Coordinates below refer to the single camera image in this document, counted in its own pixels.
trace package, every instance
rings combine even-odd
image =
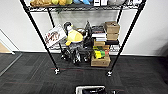
[[[108,33],[108,34],[107,34],[107,40],[117,40],[117,39],[118,39],[118,35],[119,35],[119,34],[111,34],[111,33]]]
[[[91,58],[91,66],[97,66],[97,67],[108,67],[110,64],[110,57],[109,55],[105,55],[104,58],[96,59],[94,55],[92,55]]]
[[[108,50],[110,48],[110,45],[104,45],[102,46],[104,50]]]
[[[52,5],[52,0],[31,0],[30,5],[32,7],[46,7]]]
[[[104,46],[105,45],[105,42],[104,41],[96,41],[94,39],[94,46]]]
[[[106,33],[119,33],[120,25],[116,21],[105,22]]]

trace floor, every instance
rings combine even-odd
[[[3,60],[5,57],[0,54],[1,64],[9,62]],[[110,67],[90,67],[90,63],[74,66],[60,59],[60,54],[53,57],[61,70],[58,75],[48,54],[22,53],[0,77],[0,94],[75,94],[77,86],[99,85],[105,86],[108,94],[113,90],[116,94],[168,94],[166,58],[121,56],[112,76],[107,77]]]
[[[5,68],[7,68],[11,63],[14,63],[13,61],[17,59],[19,55],[19,52],[16,52],[15,54],[0,53],[0,75],[3,72],[3,70],[5,70]]]

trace white wall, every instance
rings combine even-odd
[[[157,56],[166,55],[168,49],[168,9],[167,0],[147,0],[147,4],[125,45],[123,55]],[[0,3],[0,29],[14,42],[21,51],[44,52],[33,25],[24,12],[19,0],[3,0]],[[120,19],[119,40],[122,43],[136,10],[124,10]],[[32,13],[44,35],[52,28],[47,13]],[[52,13],[55,24],[70,21],[76,27],[84,27],[89,20],[91,25],[116,20],[118,11],[80,11]]]

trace green object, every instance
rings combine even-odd
[[[101,57],[105,57],[105,51],[100,51]]]
[[[97,46],[97,48],[98,48],[99,50],[103,50],[103,47],[102,47],[102,46]]]

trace cardboard box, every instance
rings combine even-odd
[[[104,41],[96,41],[94,39],[94,46],[104,46],[105,45],[105,42]]]
[[[116,21],[105,22],[105,29],[107,33],[119,33],[120,25]]]
[[[110,57],[109,55],[105,55],[103,59],[96,59],[94,55],[92,55],[91,58],[91,66],[97,66],[97,67],[108,67],[110,64]]]
[[[107,34],[107,40],[117,40],[119,34]]]
[[[104,46],[102,46],[102,48],[103,48],[104,50],[108,50],[108,49],[110,48],[110,45],[104,45]]]

